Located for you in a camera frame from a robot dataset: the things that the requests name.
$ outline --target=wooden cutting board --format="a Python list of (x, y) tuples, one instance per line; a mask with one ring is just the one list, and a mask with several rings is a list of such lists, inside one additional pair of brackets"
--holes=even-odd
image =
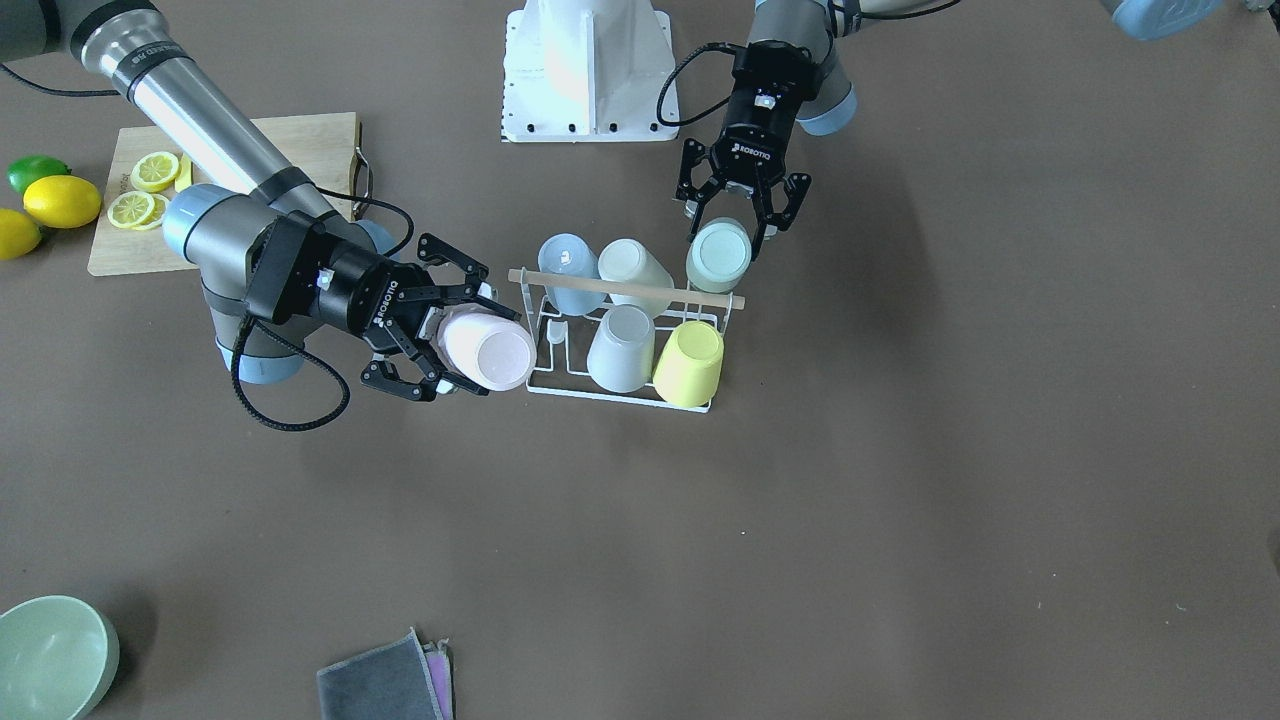
[[(360, 142), (360, 118), (356, 113), (264, 118), (253, 120), (253, 124), (317, 186), (351, 193), (356, 170), (356, 145)], [(178, 143), (157, 127), (120, 131), (115, 154), (111, 156), (111, 173), (102, 192), (104, 209), (123, 192), (133, 190), (129, 184), (133, 165), (147, 152), (159, 150), (182, 154)], [(192, 181), (210, 182), (198, 168), (192, 168)], [(229, 190), (247, 192), (250, 188)], [(161, 195), (172, 199), (173, 188), (165, 190)], [(333, 199), (329, 201), (339, 213), (351, 217), (351, 202)], [(120, 229), (106, 219), (105, 211), (99, 217), (93, 231), (93, 247), (88, 256), (91, 275), (127, 275), (193, 268), (195, 265), (169, 250), (159, 228)]]

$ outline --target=cup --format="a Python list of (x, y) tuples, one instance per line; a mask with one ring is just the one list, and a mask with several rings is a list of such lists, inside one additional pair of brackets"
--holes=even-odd
[(653, 375), (653, 319), (635, 305), (611, 307), (586, 352), (586, 372), (609, 392), (634, 392)]
[(538, 356), (524, 325), (479, 307), (458, 307), (442, 320), (436, 346), (449, 365), (498, 392), (524, 384)]
[[(644, 245), (623, 237), (614, 240), (600, 252), (600, 278), (620, 282), (648, 284), (671, 290), (676, 282), (671, 279), (671, 273), (658, 263)], [(614, 305), (635, 305), (644, 310), (650, 318), (662, 315), (671, 305), (669, 300), (654, 300), (652, 297), (635, 297), (631, 295), (609, 293), (609, 300)]]
[(689, 283), (704, 292), (728, 292), (751, 264), (751, 236), (733, 218), (717, 218), (694, 236), (685, 259)]
[(701, 320), (681, 323), (662, 348), (653, 370), (653, 387), (676, 407), (698, 407), (719, 387), (724, 338)]
[[(538, 251), (538, 269), (557, 275), (600, 279), (595, 255), (586, 242), (572, 233), (553, 234)], [(552, 305), (566, 315), (586, 315), (604, 305), (604, 293), (589, 290), (548, 287)]]

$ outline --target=cup rack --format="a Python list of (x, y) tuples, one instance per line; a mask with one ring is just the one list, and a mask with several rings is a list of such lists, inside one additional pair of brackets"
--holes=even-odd
[[(534, 336), (534, 343), (538, 346), (538, 364), (534, 366), (534, 373), (529, 377), (529, 382), (525, 383), (529, 392), (622, 402), (627, 405), (646, 405), (649, 407), (666, 407), (686, 413), (707, 413), (710, 410), (712, 404), (709, 401), (698, 407), (677, 407), (662, 400), (657, 391), (654, 391), (652, 382), (630, 393), (609, 392), (595, 384), (585, 369), (586, 351), (595, 337), (595, 327), (599, 324), (600, 318), (604, 316), (604, 313), (609, 307), (613, 307), (613, 304), (605, 299), (604, 305), (586, 315), (566, 316), (552, 305), (545, 288), (563, 287), (568, 290), (667, 300), (672, 306), (668, 306), (662, 315), (654, 319), (655, 360), (662, 355), (666, 338), (686, 320), (703, 320), (716, 328), (716, 332), (723, 337), (728, 329), (728, 322), (733, 310), (746, 307), (746, 299), (741, 295), (717, 295), (689, 290), (687, 287), (685, 290), (667, 290), (643, 284), (539, 273), (527, 268), (507, 270), (507, 279), (520, 284), (520, 293), (525, 302), (525, 319), (529, 323), (529, 332)], [(544, 290), (541, 299), (538, 301), (536, 311), (534, 305), (534, 286), (541, 286)]]

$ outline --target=folded towel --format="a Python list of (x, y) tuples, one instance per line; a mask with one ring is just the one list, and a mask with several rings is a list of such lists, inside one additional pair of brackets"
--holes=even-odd
[(411, 628), (397, 642), (320, 670), (320, 715), (324, 720), (452, 720), (448, 644), (440, 641), (425, 650)]

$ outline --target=mint green bowl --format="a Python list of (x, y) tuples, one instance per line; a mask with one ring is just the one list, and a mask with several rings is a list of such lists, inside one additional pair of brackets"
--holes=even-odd
[(52, 594), (0, 615), (0, 717), (79, 720), (115, 678), (115, 628), (88, 603)]

